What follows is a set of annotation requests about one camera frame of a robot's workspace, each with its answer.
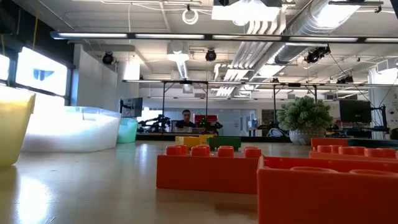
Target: yellow lego brick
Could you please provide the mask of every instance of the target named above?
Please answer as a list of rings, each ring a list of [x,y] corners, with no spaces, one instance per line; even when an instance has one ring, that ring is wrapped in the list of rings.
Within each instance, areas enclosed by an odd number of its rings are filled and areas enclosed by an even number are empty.
[[[212,138],[214,135],[212,134],[202,134],[199,135],[200,144],[207,144],[207,138]]]
[[[184,137],[184,145],[188,147],[195,147],[200,145],[199,137]]]
[[[183,145],[184,144],[184,138],[183,136],[176,136],[175,137],[175,145],[179,146],[179,145]]]

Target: potted plant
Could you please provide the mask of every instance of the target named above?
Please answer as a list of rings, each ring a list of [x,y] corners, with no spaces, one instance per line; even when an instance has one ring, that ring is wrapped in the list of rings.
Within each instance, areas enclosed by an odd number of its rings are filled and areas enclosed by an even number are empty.
[[[314,102],[309,96],[296,97],[293,102],[282,105],[277,112],[279,128],[289,130],[290,140],[294,144],[311,144],[311,138],[325,136],[326,128],[333,121],[329,115],[330,106],[322,100]]]

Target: mint green container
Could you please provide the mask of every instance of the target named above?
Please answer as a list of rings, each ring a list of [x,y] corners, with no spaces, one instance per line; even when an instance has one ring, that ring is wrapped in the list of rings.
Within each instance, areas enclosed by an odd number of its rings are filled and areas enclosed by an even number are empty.
[[[138,121],[134,118],[122,118],[119,126],[118,143],[136,141]]]

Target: white plastic bin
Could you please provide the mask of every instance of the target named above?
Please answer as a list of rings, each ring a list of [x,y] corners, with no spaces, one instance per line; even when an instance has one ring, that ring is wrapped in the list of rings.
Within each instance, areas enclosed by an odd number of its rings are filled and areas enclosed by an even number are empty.
[[[111,149],[118,138],[120,113],[65,106],[31,115],[24,152],[93,152]]]

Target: yellow container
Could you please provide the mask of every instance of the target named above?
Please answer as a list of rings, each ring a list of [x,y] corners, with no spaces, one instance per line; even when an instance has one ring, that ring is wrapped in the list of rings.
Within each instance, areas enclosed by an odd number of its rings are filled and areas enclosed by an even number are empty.
[[[188,148],[191,148],[191,147],[200,145],[200,139],[198,137],[176,136],[175,144],[176,145],[186,145],[186,146],[188,146]]]
[[[35,94],[0,86],[0,167],[18,160]]]
[[[202,134],[199,135],[200,144],[207,144],[207,138],[212,138],[214,135],[212,134]]]

